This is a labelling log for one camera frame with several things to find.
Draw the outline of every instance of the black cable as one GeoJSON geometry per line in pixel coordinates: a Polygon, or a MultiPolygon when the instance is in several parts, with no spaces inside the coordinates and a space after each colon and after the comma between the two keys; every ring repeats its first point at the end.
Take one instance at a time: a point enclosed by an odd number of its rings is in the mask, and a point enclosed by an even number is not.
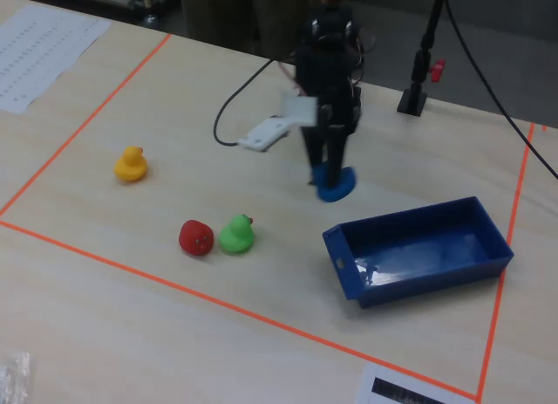
{"type": "Polygon", "coordinates": [[[459,27],[457,25],[457,22],[455,21],[455,17],[453,17],[453,12],[452,12],[452,8],[450,7],[449,0],[445,0],[445,2],[446,2],[447,16],[449,16],[449,18],[450,18],[450,22],[452,23],[452,26],[453,26],[453,29],[455,30],[457,38],[461,42],[461,46],[463,46],[463,51],[465,51],[465,54],[469,58],[469,61],[471,62],[471,65],[473,66],[473,68],[477,72],[477,74],[479,75],[480,81],[482,81],[482,84],[484,84],[485,87],[487,88],[488,93],[490,94],[490,97],[492,97],[492,100],[494,101],[496,106],[500,109],[501,113],[507,119],[509,124],[514,128],[515,132],[517,132],[517,134],[523,139],[523,141],[526,143],[526,145],[529,147],[529,149],[533,152],[533,154],[539,159],[539,161],[542,163],[542,165],[547,168],[547,170],[555,177],[556,180],[558,180],[558,174],[554,171],[554,169],[552,167],[550,167],[550,165],[546,162],[546,160],[544,158],[542,158],[542,156],[539,154],[539,152],[536,149],[534,149],[533,145],[531,145],[531,142],[529,142],[529,140],[525,137],[523,132],[517,127],[517,125],[515,125],[512,118],[510,118],[509,114],[507,114],[506,109],[504,109],[504,106],[500,103],[500,101],[496,97],[496,94],[494,94],[494,91],[493,91],[492,87],[488,84],[487,79],[485,78],[485,76],[482,73],[482,71],[480,70],[479,66],[477,65],[477,63],[473,59],[473,55],[471,55],[471,52],[469,51],[469,48],[467,47],[467,45],[465,43],[465,40],[463,39],[463,36],[461,36],[461,32],[459,31],[459,27]]]}
{"type": "Polygon", "coordinates": [[[221,115],[223,114],[223,112],[225,111],[225,109],[227,108],[228,104],[233,101],[233,99],[238,96],[242,90],[244,90],[246,87],[248,87],[248,85],[254,81],[254,79],[260,75],[263,70],[265,70],[268,66],[271,65],[271,63],[273,63],[274,60],[270,59],[269,61],[267,61],[264,65],[262,65],[262,67],[256,71],[254,73],[254,75],[252,75],[252,77],[250,77],[238,90],[236,90],[232,96],[230,96],[227,101],[225,101],[225,103],[223,104],[223,106],[221,107],[221,110],[219,110],[219,112],[217,113],[217,117],[215,118],[215,123],[213,124],[213,137],[215,138],[215,140],[217,142],[219,142],[221,145],[225,146],[225,147],[236,147],[238,145],[238,142],[225,142],[223,140],[220,140],[219,137],[217,136],[217,126],[219,125],[219,119],[221,118],[221,115]]]}

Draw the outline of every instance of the paper sheet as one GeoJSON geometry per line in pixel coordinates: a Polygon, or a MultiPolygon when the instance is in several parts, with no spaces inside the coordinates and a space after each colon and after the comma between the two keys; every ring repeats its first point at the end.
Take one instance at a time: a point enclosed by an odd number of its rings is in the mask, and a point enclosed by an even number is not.
{"type": "Polygon", "coordinates": [[[110,26],[36,5],[18,11],[0,25],[0,109],[23,113],[110,26]]]}

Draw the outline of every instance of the blue plastic tray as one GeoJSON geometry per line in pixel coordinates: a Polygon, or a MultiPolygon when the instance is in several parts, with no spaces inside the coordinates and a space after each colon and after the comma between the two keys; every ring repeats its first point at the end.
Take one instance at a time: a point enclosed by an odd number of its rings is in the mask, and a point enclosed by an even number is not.
{"type": "Polygon", "coordinates": [[[476,197],[342,223],[323,240],[363,308],[497,277],[514,256],[476,197]]]}

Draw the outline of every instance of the wooden table surface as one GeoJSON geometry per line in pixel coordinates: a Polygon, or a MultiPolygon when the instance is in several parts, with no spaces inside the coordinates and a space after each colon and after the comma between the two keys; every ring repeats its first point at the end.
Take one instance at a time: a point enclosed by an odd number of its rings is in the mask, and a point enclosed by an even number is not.
{"type": "MultiPolygon", "coordinates": [[[[25,4],[0,0],[0,20],[25,4]]],[[[113,23],[24,114],[0,113],[0,350],[36,358],[33,402],[352,402],[368,361],[477,402],[555,402],[556,182],[505,120],[432,99],[414,118],[395,112],[400,92],[363,85],[345,160],[359,182],[325,204],[298,133],[266,154],[213,140],[263,62],[113,23]],[[112,174],[128,145],[150,165],[133,185],[112,174]],[[469,195],[512,242],[505,280],[344,299],[324,230],[469,195]],[[217,232],[240,213],[248,254],[181,252],[186,220],[217,232]]],[[[289,87],[272,65],[220,136],[278,113],[289,87]]],[[[558,167],[558,132],[517,123],[558,167]]]]}

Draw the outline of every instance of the orange tape line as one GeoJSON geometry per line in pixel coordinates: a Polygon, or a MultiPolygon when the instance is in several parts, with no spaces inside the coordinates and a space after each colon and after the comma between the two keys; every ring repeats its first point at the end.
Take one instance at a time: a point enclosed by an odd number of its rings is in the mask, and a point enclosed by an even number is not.
{"type": "MultiPolygon", "coordinates": [[[[534,133],[534,123],[531,123],[529,128],[529,135],[527,140],[531,142],[533,140],[534,133]]],[[[520,206],[521,190],[523,189],[523,180],[525,178],[525,170],[527,168],[527,160],[529,158],[529,147],[526,145],[523,151],[523,160],[521,161],[520,175],[517,179],[517,186],[515,187],[515,198],[514,205],[512,207],[512,213],[509,218],[509,226],[507,227],[507,237],[506,241],[508,245],[512,245],[514,240],[514,228],[515,228],[515,218],[517,217],[517,209],[520,206]]],[[[475,397],[475,402],[479,403],[482,401],[482,394],[484,393],[485,384],[487,382],[488,366],[490,364],[490,358],[492,355],[492,349],[494,344],[494,336],[496,334],[496,326],[498,325],[498,315],[500,313],[500,304],[502,301],[502,292],[504,291],[504,282],[506,281],[506,271],[504,270],[498,281],[498,290],[496,291],[496,300],[494,301],[494,308],[492,313],[492,320],[490,322],[490,330],[488,331],[487,347],[485,349],[485,357],[482,361],[482,369],[480,370],[480,380],[479,387],[477,388],[477,395],[475,397]]]]}
{"type": "Polygon", "coordinates": [[[229,302],[223,301],[223,300],[218,299],[218,298],[211,297],[206,293],[195,291],[193,289],[187,288],[186,286],[182,286],[180,284],[176,284],[175,282],[171,282],[169,280],[166,280],[162,277],[158,277],[158,276],[152,275],[150,273],[146,273],[142,270],[138,270],[138,269],[134,269],[133,267],[126,266],[125,264],[120,264],[120,263],[115,262],[113,260],[109,260],[108,258],[104,258],[104,257],[98,256],[96,254],[92,254],[90,252],[78,249],[76,247],[72,247],[71,245],[68,245],[66,243],[62,243],[62,242],[60,242],[58,240],[55,240],[53,238],[49,238],[48,236],[43,236],[41,234],[30,231],[28,229],[18,227],[14,224],[11,224],[11,223],[6,223],[4,221],[0,221],[0,225],[5,227],[5,228],[13,229],[13,230],[15,230],[17,232],[20,232],[22,234],[25,234],[27,236],[32,236],[32,237],[37,238],[39,240],[42,240],[42,241],[45,241],[47,243],[56,245],[56,246],[61,247],[65,250],[72,251],[74,253],[79,254],[80,256],[88,257],[88,258],[91,258],[91,259],[96,260],[98,262],[108,264],[109,266],[115,267],[117,269],[127,271],[129,273],[132,273],[135,276],[143,277],[145,279],[151,280],[151,281],[156,282],[158,284],[163,284],[163,285],[165,285],[169,288],[175,289],[177,291],[185,292],[188,295],[192,295],[194,297],[197,297],[197,298],[203,299],[205,301],[211,302],[212,304],[222,306],[224,308],[229,309],[230,311],[238,312],[238,313],[240,313],[242,315],[245,315],[247,317],[257,319],[258,321],[261,321],[264,324],[272,325],[272,326],[280,328],[280,329],[282,329],[286,332],[291,332],[293,334],[296,334],[297,336],[304,337],[305,339],[312,340],[312,341],[315,341],[317,343],[320,343],[321,345],[331,347],[331,348],[336,349],[340,352],[347,353],[347,354],[350,354],[352,356],[356,356],[357,358],[360,358],[360,359],[368,360],[369,362],[376,363],[376,364],[381,365],[381,366],[388,367],[388,368],[390,368],[394,371],[403,373],[405,375],[412,376],[413,378],[416,378],[418,380],[422,380],[422,381],[427,382],[429,384],[432,384],[436,387],[443,388],[443,389],[445,389],[447,391],[450,391],[452,393],[455,393],[457,395],[461,395],[461,396],[466,397],[470,400],[474,400],[474,397],[475,397],[474,394],[468,393],[466,391],[462,391],[462,390],[460,390],[456,387],[448,385],[448,384],[446,384],[444,382],[441,382],[439,380],[435,380],[435,379],[430,378],[428,376],[424,376],[420,373],[410,371],[409,369],[405,369],[401,366],[394,365],[390,362],[386,362],[385,360],[374,358],[373,356],[370,356],[370,355],[365,354],[365,353],[361,353],[361,352],[356,351],[354,349],[350,349],[349,347],[341,346],[338,343],[334,343],[334,342],[329,341],[327,339],[323,339],[321,337],[315,336],[314,334],[304,332],[304,331],[299,330],[295,327],[291,327],[290,325],[286,325],[286,324],[281,323],[279,321],[275,321],[271,318],[264,317],[263,315],[260,315],[260,314],[257,314],[255,312],[246,310],[244,308],[241,308],[240,306],[230,304],[229,302]]]}
{"type": "Polygon", "coordinates": [[[68,145],[70,145],[70,143],[76,138],[76,136],[78,136],[79,133],[83,131],[85,127],[89,125],[93,119],[95,119],[95,117],[101,112],[101,110],[103,110],[103,108],[114,98],[114,96],[116,96],[116,94],[118,94],[119,91],[122,90],[122,88],[124,88],[126,84],[128,84],[128,81],[130,81],[132,77],[136,75],[141,68],[143,68],[143,66],[147,63],[147,61],[149,61],[149,59],[151,59],[153,55],[155,55],[155,53],[157,53],[159,49],[163,47],[163,45],[168,41],[168,39],[171,36],[172,35],[170,33],[166,35],[165,38],[161,40],[159,44],[155,46],[155,48],[151,52],[149,52],[149,54],[139,63],[139,65],[136,66],[132,72],[130,72],[130,74],[126,77],[126,79],[122,81],[119,84],[119,86],[116,87],[116,89],[113,92],[111,92],[111,94],[109,94],[109,96],[105,99],[105,101],[95,109],[95,111],[91,114],[91,116],[87,118],[87,120],[76,130],[76,132],[74,132],[70,136],[70,138],[68,138],[66,142],[62,144],[62,146],[59,149],[56,150],[56,152],[52,155],[52,157],[49,158],[48,161],[45,164],[43,164],[43,166],[41,166],[41,168],[37,170],[37,172],[19,189],[19,191],[17,191],[17,193],[8,201],[8,203],[6,203],[4,207],[0,209],[0,216],[2,216],[6,212],[6,210],[8,210],[11,207],[11,205],[13,205],[17,201],[17,199],[19,199],[19,197],[25,192],[25,190],[27,190],[29,186],[33,184],[33,182],[52,164],[52,162],[56,160],[56,158],[62,153],[62,151],[64,151],[68,147],[68,145]]]}

